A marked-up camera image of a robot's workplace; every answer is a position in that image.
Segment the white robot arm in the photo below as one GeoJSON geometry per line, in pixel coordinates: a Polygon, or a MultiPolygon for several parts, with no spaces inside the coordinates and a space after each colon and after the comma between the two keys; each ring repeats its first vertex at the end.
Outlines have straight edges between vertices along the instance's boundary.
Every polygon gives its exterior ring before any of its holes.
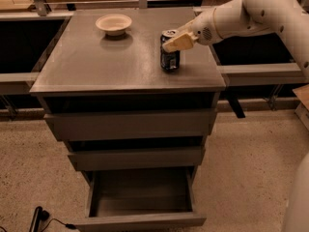
{"type": "Polygon", "coordinates": [[[162,45],[167,52],[225,39],[276,34],[305,75],[309,74],[309,14],[297,0],[232,0],[204,9],[162,45]]]}

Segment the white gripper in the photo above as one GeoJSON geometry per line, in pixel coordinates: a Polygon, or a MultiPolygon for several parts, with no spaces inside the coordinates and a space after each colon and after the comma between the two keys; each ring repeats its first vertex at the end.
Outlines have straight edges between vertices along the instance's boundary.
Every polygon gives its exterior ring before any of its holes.
{"type": "Polygon", "coordinates": [[[217,44],[223,40],[215,25],[215,7],[205,9],[194,19],[179,27],[180,35],[171,38],[162,45],[166,52],[190,49],[197,42],[201,45],[217,44]]]}

